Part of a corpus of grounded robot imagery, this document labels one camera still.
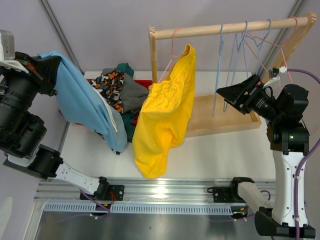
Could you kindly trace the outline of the dark green shorts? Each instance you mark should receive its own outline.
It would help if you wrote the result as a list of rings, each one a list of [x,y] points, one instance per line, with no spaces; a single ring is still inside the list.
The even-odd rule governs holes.
[[[134,70],[130,67],[128,63],[119,63],[116,67],[117,70],[120,70],[122,72],[127,73],[131,77],[134,76]],[[122,116],[125,131],[127,134],[127,142],[131,143],[134,136],[134,131],[136,126],[133,125],[134,123],[134,115],[132,113],[125,113],[124,116]]]

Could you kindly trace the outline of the blue hanger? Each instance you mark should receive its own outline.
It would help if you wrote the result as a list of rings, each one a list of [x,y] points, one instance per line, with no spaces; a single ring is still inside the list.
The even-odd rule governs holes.
[[[221,58],[222,52],[224,48],[224,39],[223,39],[223,31],[224,31],[224,24],[221,24],[220,28],[220,42],[219,42],[219,52],[218,52],[218,63],[217,63],[217,71],[216,71],[216,80],[215,80],[215,88],[214,88],[214,102],[213,102],[213,110],[212,116],[215,116],[216,107],[217,107],[217,90],[220,83],[220,72],[221,72]]]
[[[231,82],[229,82],[229,76],[230,76],[230,72],[231,72],[231,64],[232,64],[233,54],[234,54],[234,49],[232,49],[232,53],[231,53],[231,57],[230,57],[230,61],[229,61],[229,67],[228,67],[227,80],[226,80],[226,85],[225,85],[226,87],[230,87],[234,84],[234,79],[235,79],[236,71],[238,69],[239,55],[240,55],[241,49],[243,50],[245,72],[246,72],[246,75],[248,76],[245,47],[243,46],[244,38],[247,33],[247,30],[248,30],[248,21],[246,20],[245,21],[245,31],[241,34],[241,40],[239,41],[237,33],[234,35],[232,47],[236,48],[236,57],[235,57],[234,69],[233,69],[233,73],[232,73]]]
[[[245,31],[244,34],[243,34],[243,37],[244,37],[244,42],[245,44],[247,45],[247,47],[249,48],[249,50],[251,51],[251,53],[253,54],[253,56],[256,58],[257,60],[257,63],[256,63],[256,70],[255,70],[255,74],[258,75],[259,74],[259,69],[262,67],[262,69],[264,70],[265,67],[263,64],[261,64],[261,49],[263,48],[263,45],[264,43],[266,42],[267,40],[267,37],[269,36],[270,34],[270,31],[271,31],[271,27],[272,27],[272,20],[269,18],[268,20],[268,30],[267,30],[267,33],[261,38],[261,37],[258,37],[258,36],[253,36],[250,32],[248,31]],[[250,45],[246,42],[246,39],[250,39],[253,41],[256,49],[257,49],[257,53],[255,53],[252,48],[250,47]]]

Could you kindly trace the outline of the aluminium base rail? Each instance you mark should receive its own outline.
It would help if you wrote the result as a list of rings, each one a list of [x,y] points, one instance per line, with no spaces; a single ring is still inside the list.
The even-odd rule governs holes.
[[[179,179],[179,178],[109,178],[111,185],[123,185],[124,197],[120,204],[168,204],[205,205],[213,204],[210,187],[227,187],[230,179]],[[80,190],[59,180],[40,181],[35,202],[79,202]]]

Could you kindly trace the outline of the camouflage patterned shorts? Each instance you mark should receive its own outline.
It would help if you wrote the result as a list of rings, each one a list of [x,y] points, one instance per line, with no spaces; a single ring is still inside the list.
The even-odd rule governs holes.
[[[87,126],[99,134],[116,155],[120,155],[127,144],[121,97],[124,73],[113,69],[95,78],[88,78],[87,81],[92,87],[91,104],[94,109]]]

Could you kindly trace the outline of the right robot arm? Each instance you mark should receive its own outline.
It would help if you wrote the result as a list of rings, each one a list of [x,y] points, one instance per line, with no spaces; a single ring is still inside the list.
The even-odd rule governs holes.
[[[275,197],[267,199],[249,177],[234,177],[228,196],[244,201],[254,213],[260,236],[314,239],[316,230],[307,219],[304,205],[304,174],[307,159],[313,153],[310,134],[302,123],[308,91],[287,84],[278,97],[258,75],[241,83],[221,87],[216,93],[242,114],[257,113],[267,122],[267,138],[275,166]]]

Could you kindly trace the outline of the light blue shorts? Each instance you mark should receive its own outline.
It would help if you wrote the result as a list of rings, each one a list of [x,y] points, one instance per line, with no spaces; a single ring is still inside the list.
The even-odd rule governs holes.
[[[47,51],[38,56],[45,60],[49,57],[61,58],[54,89],[65,119],[103,135],[113,151],[122,153],[127,145],[127,133],[120,113],[103,99],[74,63],[61,52]]]

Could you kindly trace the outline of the yellow shorts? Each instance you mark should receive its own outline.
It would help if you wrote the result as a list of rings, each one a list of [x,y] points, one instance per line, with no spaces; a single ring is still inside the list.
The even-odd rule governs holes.
[[[164,80],[149,87],[132,139],[135,164],[146,179],[164,175],[170,149],[185,140],[195,98],[196,57],[187,44]]]

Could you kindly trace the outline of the red plastic bin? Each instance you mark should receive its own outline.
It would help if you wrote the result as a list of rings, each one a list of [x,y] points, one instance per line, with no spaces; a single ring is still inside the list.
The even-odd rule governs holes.
[[[152,80],[141,80],[141,79],[134,79],[134,81],[140,85],[142,85],[143,87],[147,88],[148,91],[149,91],[149,87],[153,84],[153,81]],[[128,112],[125,112],[125,113],[132,113],[134,115],[134,118],[135,120],[133,121],[133,125],[135,126],[137,124],[137,119],[138,119],[138,116],[139,116],[139,112],[137,113],[132,113],[130,111]]]

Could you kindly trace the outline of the grey shorts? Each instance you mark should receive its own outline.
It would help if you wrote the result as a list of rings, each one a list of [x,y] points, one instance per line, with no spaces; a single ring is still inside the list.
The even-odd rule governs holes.
[[[122,90],[119,94],[122,100],[123,113],[140,111],[144,101],[147,99],[149,91],[144,86],[134,81],[133,77],[124,73]]]

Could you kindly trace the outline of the wooden clothes rack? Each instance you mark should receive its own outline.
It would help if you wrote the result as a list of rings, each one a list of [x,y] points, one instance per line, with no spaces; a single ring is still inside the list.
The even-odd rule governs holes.
[[[283,53],[288,60],[299,44],[303,41],[310,29],[317,21],[317,15],[313,12],[306,13],[303,17],[285,18],[274,20],[254,21],[249,23],[230,23],[226,25],[207,25],[197,27],[182,27],[177,30],[155,30],[149,27],[149,44],[151,56],[151,79],[158,82],[156,41],[171,38],[187,38],[222,34],[243,33],[246,30],[262,31],[268,29],[288,29],[295,27],[293,36],[286,42]],[[228,132],[258,129],[262,124],[260,117],[251,112],[248,115],[228,110],[223,113],[223,100],[213,93],[198,95],[194,99],[194,107],[191,119],[186,130],[187,137],[198,137]]]

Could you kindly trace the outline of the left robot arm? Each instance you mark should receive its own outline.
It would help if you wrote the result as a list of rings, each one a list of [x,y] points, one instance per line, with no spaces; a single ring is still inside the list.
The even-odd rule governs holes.
[[[31,57],[16,52],[0,62],[0,149],[15,169],[44,180],[69,182],[95,200],[109,193],[105,177],[90,177],[69,166],[60,152],[41,144],[47,129],[30,113],[37,94],[55,96],[59,56]]]

